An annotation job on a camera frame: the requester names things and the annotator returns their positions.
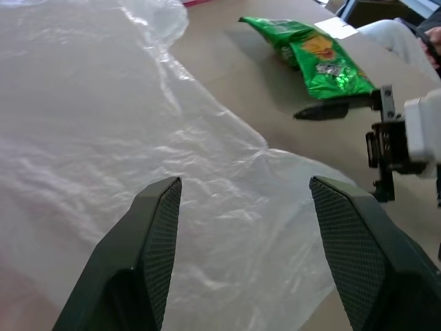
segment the wrinkled plastic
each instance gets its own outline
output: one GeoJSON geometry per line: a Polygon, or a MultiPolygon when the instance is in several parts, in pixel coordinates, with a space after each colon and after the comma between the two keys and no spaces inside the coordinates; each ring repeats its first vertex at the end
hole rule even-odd
{"type": "Polygon", "coordinates": [[[175,60],[178,1],[31,5],[0,9],[0,330],[49,330],[94,246],[169,176],[163,330],[298,329],[333,286],[309,178],[344,177],[268,149],[175,60]]]}
{"type": "Polygon", "coordinates": [[[369,93],[374,89],[351,57],[327,33],[288,19],[242,17],[292,67],[300,67],[309,94],[317,99],[369,93]]]}

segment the person's hand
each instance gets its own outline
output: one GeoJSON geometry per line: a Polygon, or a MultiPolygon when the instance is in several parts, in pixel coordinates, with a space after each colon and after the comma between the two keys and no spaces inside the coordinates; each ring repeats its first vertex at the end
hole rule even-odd
{"type": "Polygon", "coordinates": [[[439,69],[440,65],[436,63],[435,59],[430,55],[427,45],[422,42],[421,38],[418,38],[418,43],[420,43],[422,50],[424,50],[424,53],[426,53],[426,57],[429,60],[430,64],[432,65],[433,69],[435,70],[439,69]]]}
{"type": "Polygon", "coordinates": [[[441,26],[427,30],[426,34],[429,36],[429,40],[433,47],[435,47],[436,52],[441,55],[441,26]]]}

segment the beige tabletop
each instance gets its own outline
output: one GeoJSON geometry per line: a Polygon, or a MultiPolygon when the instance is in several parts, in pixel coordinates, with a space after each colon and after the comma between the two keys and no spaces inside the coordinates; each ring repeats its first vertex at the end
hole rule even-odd
{"type": "MultiPolygon", "coordinates": [[[[254,30],[238,23],[241,16],[316,23],[334,15],[313,0],[213,0],[189,9],[189,27],[173,46],[173,54],[224,106],[260,132],[270,147],[322,161],[372,190],[377,172],[367,164],[365,134],[379,115],[360,109],[344,120],[294,121],[293,113],[312,102],[302,77],[279,61],[254,30]]],[[[361,34],[341,44],[377,86],[393,84],[398,111],[407,99],[435,88],[415,68],[361,34]]],[[[394,178],[396,202],[385,209],[437,263],[441,211],[436,208],[434,180],[398,174],[394,178]]],[[[323,330],[323,325],[327,330],[351,329],[335,292],[304,330],[323,330]]]]}

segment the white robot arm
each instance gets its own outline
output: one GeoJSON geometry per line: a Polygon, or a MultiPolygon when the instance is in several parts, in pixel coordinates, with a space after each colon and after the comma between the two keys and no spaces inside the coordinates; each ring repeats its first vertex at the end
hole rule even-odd
{"type": "Polygon", "coordinates": [[[404,105],[407,149],[415,162],[427,163],[421,177],[437,177],[441,165],[441,89],[404,105]]]}
{"type": "Polygon", "coordinates": [[[395,200],[392,172],[437,178],[438,206],[441,207],[441,89],[409,100],[404,116],[396,113],[391,86],[366,94],[324,100],[294,115],[309,121],[346,117],[350,108],[369,106],[379,112],[381,122],[366,134],[369,167],[379,170],[372,195],[379,202],[395,200]]]}

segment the chip bag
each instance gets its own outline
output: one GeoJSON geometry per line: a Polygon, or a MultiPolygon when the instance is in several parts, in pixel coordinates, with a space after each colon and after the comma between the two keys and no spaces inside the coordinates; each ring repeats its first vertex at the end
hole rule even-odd
{"type": "Polygon", "coordinates": [[[375,87],[343,48],[321,30],[288,19],[242,17],[292,67],[300,67],[308,92],[317,99],[371,92],[375,87]]]}

